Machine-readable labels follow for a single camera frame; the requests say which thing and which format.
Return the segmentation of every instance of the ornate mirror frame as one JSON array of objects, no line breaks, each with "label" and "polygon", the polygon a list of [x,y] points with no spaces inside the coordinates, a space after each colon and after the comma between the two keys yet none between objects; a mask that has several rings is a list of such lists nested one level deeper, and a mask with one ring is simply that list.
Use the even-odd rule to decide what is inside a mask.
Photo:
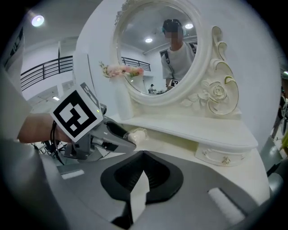
[{"label": "ornate mirror frame", "polygon": [[[226,62],[224,51],[227,47],[222,41],[221,29],[209,26],[198,10],[187,0],[159,0],[187,14],[196,28],[198,46],[195,59],[181,82],[160,95],[147,95],[136,90],[128,81],[126,87],[130,96],[140,104],[165,106],[178,102],[182,106],[192,106],[193,110],[208,110],[215,115],[228,115],[238,104],[239,93],[233,73]],[[112,64],[119,64],[120,35],[127,23],[137,12],[154,0],[127,0],[119,11],[111,44]]]}]

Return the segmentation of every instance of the artificial flower bouquet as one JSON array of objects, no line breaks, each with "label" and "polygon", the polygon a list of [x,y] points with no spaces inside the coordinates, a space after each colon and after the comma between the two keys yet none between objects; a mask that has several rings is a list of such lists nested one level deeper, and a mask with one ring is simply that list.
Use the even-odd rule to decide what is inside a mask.
[{"label": "artificial flower bouquet", "polygon": [[144,70],[140,67],[131,66],[106,66],[100,62],[100,67],[103,70],[104,77],[113,78],[118,76],[136,77],[144,74]]}]

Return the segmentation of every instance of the white cotton ball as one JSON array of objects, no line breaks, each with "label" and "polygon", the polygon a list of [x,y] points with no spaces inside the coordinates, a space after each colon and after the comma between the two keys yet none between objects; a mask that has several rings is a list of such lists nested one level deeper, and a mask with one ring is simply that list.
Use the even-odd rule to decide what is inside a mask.
[{"label": "white cotton ball", "polygon": [[133,142],[134,144],[138,145],[142,141],[146,139],[146,134],[144,131],[138,130],[134,133],[130,133],[128,135],[128,140]]}]

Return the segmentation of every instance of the ceiling light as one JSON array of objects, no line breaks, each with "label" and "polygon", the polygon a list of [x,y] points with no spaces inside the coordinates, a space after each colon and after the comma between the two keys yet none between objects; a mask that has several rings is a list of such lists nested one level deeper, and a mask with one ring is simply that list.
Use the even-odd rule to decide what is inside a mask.
[{"label": "ceiling light", "polygon": [[185,26],[185,28],[186,28],[186,29],[192,29],[192,28],[193,28],[193,24],[187,24],[187,25]]},{"label": "ceiling light", "polygon": [[150,42],[152,42],[152,41],[153,41],[152,38],[147,38],[147,39],[145,40],[145,42],[147,42],[147,43],[150,43]]},{"label": "ceiling light", "polygon": [[43,16],[41,15],[37,15],[36,17],[34,17],[31,21],[31,24],[34,26],[34,27],[39,27],[43,24],[44,22],[44,18]]}]

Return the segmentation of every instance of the black cable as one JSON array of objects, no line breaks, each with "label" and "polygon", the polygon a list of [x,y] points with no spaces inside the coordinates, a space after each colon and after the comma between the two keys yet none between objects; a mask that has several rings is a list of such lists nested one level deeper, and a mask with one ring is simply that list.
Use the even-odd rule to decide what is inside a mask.
[{"label": "black cable", "polygon": [[56,130],[56,126],[57,126],[57,123],[55,121],[53,121],[52,129],[51,129],[51,132],[50,132],[51,147],[53,148],[53,152],[55,153],[55,156],[56,156],[57,160],[62,165],[64,165],[63,161],[60,159],[60,157],[58,155],[57,146],[55,145],[55,130]]}]

